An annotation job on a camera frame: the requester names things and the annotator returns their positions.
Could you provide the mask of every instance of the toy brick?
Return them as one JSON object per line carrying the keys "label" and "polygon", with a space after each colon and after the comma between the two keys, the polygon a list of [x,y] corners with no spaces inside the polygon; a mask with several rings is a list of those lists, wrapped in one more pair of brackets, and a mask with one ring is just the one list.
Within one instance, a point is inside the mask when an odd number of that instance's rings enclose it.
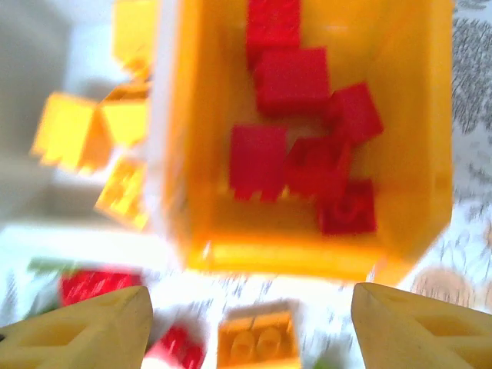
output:
{"label": "toy brick", "polygon": [[101,112],[115,145],[131,148],[147,137],[148,102],[109,101],[102,105]]}
{"label": "toy brick", "polygon": [[217,368],[301,368],[290,313],[261,314],[245,327],[225,321],[218,332]]}
{"label": "toy brick", "polygon": [[350,172],[351,148],[334,136],[299,138],[285,160],[285,176],[292,194],[340,199]]}
{"label": "toy brick", "polygon": [[323,115],[329,99],[323,48],[264,52],[254,71],[258,110],[264,115]]}
{"label": "toy brick", "polygon": [[120,159],[95,208],[122,224],[142,230],[148,221],[148,213],[142,207],[141,200],[144,175],[143,162]]}
{"label": "toy brick", "polygon": [[246,51],[253,68],[266,50],[299,48],[301,0],[249,0]]}
{"label": "toy brick", "polygon": [[70,277],[60,278],[61,303],[63,306],[68,306],[88,298],[139,285],[141,279],[136,274],[79,271]]}
{"label": "toy brick", "polygon": [[205,359],[204,348],[188,337],[183,327],[172,326],[169,331],[145,355],[151,367],[173,367],[175,369],[200,369]]}
{"label": "toy brick", "polygon": [[383,133],[381,117],[367,84],[360,83],[336,91],[325,112],[326,125],[353,145],[360,145]]}
{"label": "toy brick", "polygon": [[106,166],[112,144],[96,103],[54,93],[45,103],[31,153],[44,165],[66,171],[95,171]]}
{"label": "toy brick", "polygon": [[258,191],[262,201],[275,201],[285,186],[286,154],[286,128],[235,125],[229,172],[235,198],[249,200]]}
{"label": "toy brick", "polygon": [[350,181],[340,201],[319,201],[317,219],[326,235],[375,232],[377,224],[372,181]]}
{"label": "toy brick", "polygon": [[113,6],[113,55],[138,80],[151,75],[159,0],[117,0]]}
{"label": "toy brick", "polygon": [[98,106],[115,145],[131,148],[147,138],[150,83],[122,84]]}

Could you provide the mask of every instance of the lego brick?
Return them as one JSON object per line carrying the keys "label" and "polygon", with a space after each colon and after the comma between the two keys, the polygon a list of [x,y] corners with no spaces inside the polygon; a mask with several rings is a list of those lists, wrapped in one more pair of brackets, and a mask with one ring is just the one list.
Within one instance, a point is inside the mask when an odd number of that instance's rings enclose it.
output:
{"label": "lego brick", "polygon": [[151,82],[122,83],[111,91],[102,101],[142,101],[148,98]]}
{"label": "lego brick", "polygon": [[145,355],[146,365],[142,365],[142,369],[147,365],[149,369],[150,367],[200,369],[204,359],[203,345],[193,342],[183,327],[172,326]]}
{"label": "lego brick", "polygon": [[262,201],[275,201],[285,181],[287,129],[235,125],[231,136],[229,185],[235,198],[249,200],[256,191]]}
{"label": "lego brick", "polygon": [[38,125],[31,153],[44,165],[67,171],[95,171],[109,161],[111,140],[96,103],[61,93],[52,94]]}
{"label": "lego brick", "polygon": [[126,148],[147,138],[150,82],[117,86],[98,106],[112,141]]}
{"label": "lego brick", "polygon": [[249,0],[246,52],[249,68],[271,49],[299,48],[301,0]]}
{"label": "lego brick", "polygon": [[154,64],[158,4],[117,0],[113,5],[113,55],[138,80],[147,80]]}
{"label": "lego brick", "polygon": [[221,324],[217,368],[300,368],[290,313],[261,314],[252,319],[249,327],[234,320]]}
{"label": "lego brick", "polygon": [[152,315],[147,288],[133,287],[0,327],[0,367],[140,367]]}
{"label": "lego brick", "polygon": [[264,115],[322,115],[329,98],[324,48],[264,52],[254,71],[258,110]]}
{"label": "lego brick", "polygon": [[140,276],[136,274],[78,271],[72,276],[60,278],[61,304],[68,306],[122,288],[140,285]]}
{"label": "lego brick", "polygon": [[147,137],[147,100],[107,101],[101,104],[101,112],[114,144],[130,148]]}
{"label": "lego brick", "polygon": [[333,128],[336,135],[347,137],[353,145],[363,144],[383,133],[381,117],[365,83],[336,91],[326,106],[326,125]]}
{"label": "lego brick", "polygon": [[142,230],[148,213],[142,207],[141,191],[145,164],[130,159],[120,159],[106,182],[95,208],[106,215]]}
{"label": "lego brick", "polygon": [[317,219],[321,231],[327,235],[375,232],[377,224],[372,181],[349,181],[340,201],[319,201]]}
{"label": "lego brick", "polygon": [[292,194],[340,199],[350,172],[351,148],[334,136],[299,138],[285,160],[285,176]]}

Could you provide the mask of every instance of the plastic storage box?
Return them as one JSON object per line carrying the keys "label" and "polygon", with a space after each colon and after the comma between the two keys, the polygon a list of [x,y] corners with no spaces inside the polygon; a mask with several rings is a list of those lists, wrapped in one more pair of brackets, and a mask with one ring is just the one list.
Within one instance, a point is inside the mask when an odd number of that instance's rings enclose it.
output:
{"label": "plastic storage box", "polygon": [[385,126],[356,149],[352,168],[352,177],[374,182],[378,231],[346,237],[324,237],[305,200],[233,199],[234,124],[287,125],[291,144],[321,133],[311,118],[257,113],[244,47],[247,2],[166,6],[161,22],[178,14],[179,23],[176,38],[161,36],[158,46],[146,191],[149,204],[163,194],[153,224],[168,224],[184,263],[353,281],[375,271],[375,281],[397,283],[450,220],[452,2],[302,2],[302,46],[327,48],[333,90],[367,81]]}

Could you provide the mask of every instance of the green toy piece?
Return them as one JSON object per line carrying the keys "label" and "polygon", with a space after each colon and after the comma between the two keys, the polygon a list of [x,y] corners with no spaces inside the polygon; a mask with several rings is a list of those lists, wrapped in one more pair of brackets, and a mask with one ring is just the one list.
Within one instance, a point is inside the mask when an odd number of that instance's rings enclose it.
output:
{"label": "green toy piece", "polygon": [[328,361],[326,357],[320,357],[316,364],[313,366],[313,369],[340,369],[337,365],[334,365]]}

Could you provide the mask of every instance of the orange lego brick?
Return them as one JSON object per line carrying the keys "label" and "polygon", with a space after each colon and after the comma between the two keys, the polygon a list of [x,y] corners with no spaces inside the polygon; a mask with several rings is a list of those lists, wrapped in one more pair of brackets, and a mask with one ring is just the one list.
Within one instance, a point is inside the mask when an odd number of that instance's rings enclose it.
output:
{"label": "orange lego brick", "polygon": [[44,165],[95,171],[109,161],[111,140],[95,101],[53,93],[45,103],[31,154]]}
{"label": "orange lego brick", "polygon": [[136,79],[151,74],[158,0],[117,0],[113,8],[113,55]]}
{"label": "orange lego brick", "polygon": [[142,207],[141,200],[144,175],[143,162],[120,159],[106,182],[95,208],[122,224],[142,230],[148,220],[148,214]]}
{"label": "orange lego brick", "polygon": [[235,367],[301,368],[291,314],[261,314],[221,324],[217,368]]}
{"label": "orange lego brick", "polygon": [[367,369],[471,369],[492,362],[492,316],[361,283],[352,321]]}
{"label": "orange lego brick", "polygon": [[130,148],[148,133],[149,83],[119,85],[99,105],[113,142]]}

